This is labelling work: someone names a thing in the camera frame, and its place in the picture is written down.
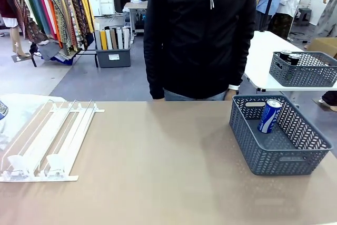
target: white shorts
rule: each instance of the white shorts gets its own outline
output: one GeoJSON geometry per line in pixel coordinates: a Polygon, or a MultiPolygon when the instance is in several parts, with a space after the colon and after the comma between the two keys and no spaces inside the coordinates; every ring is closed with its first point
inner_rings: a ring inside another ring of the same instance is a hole
{"type": "Polygon", "coordinates": [[[15,18],[2,18],[4,20],[5,26],[7,27],[17,27],[17,19],[15,18]]]}

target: black stool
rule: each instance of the black stool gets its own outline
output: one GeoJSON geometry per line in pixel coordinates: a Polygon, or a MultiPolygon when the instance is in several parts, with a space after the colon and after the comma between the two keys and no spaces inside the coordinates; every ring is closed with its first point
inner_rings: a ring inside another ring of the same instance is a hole
{"type": "Polygon", "coordinates": [[[299,8],[299,12],[301,13],[301,15],[296,21],[297,26],[309,26],[312,12],[311,9],[299,8]]]}

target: binder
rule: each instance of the binder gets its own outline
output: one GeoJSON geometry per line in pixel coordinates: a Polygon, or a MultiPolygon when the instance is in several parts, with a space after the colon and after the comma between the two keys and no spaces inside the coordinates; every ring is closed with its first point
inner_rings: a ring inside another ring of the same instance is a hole
{"type": "Polygon", "coordinates": [[[106,42],[107,42],[107,49],[112,50],[112,41],[110,36],[110,30],[105,30],[106,33],[106,42]]]}
{"type": "Polygon", "coordinates": [[[100,31],[100,33],[101,33],[102,49],[107,50],[106,33],[104,30],[100,31]]]}
{"type": "Polygon", "coordinates": [[[100,32],[99,31],[95,31],[95,36],[96,36],[97,50],[102,50],[102,42],[101,42],[100,32]]]}
{"type": "Polygon", "coordinates": [[[124,49],[127,50],[129,46],[129,37],[130,37],[129,29],[123,28],[123,33],[124,33],[124,49]]]}
{"type": "Polygon", "coordinates": [[[114,50],[118,50],[118,47],[117,47],[117,40],[116,40],[116,29],[110,29],[110,37],[111,37],[111,40],[112,40],[112,48],[114,50]]]}
{"type": "Polygon", "coordinates": [[[117,28],[117,39],[118,39],[118,49],[123,49],[123,38],[122,38],[122,30],[120,27],[117,28]]]}

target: white label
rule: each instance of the white label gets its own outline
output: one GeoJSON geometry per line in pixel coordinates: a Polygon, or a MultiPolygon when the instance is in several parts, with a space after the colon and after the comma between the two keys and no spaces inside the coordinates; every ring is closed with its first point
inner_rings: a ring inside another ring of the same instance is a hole
{"type": "Polygon", "coordinates": [[[120,59],[120,55],[115,54],[115,55],[109,55],[109,60],[110,61],[116,61],[120,59]]]}

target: white rack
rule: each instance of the white rack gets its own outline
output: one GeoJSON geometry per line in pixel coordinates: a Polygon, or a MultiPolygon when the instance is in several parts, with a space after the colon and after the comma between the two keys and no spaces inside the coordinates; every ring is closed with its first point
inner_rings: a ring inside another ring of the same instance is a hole
{"type": "Polygon", "coordinates": [[[92,101],[86,107],[76,101],[59,105],[48,101],[4,153],[0,182],[77,181],[78,176],[70,175],[70,172],[97,112],[104,110],[98,109],[92,101]],[[46,115],[38,127],[20,144],[23,133],[43,111],[46,115]]]}

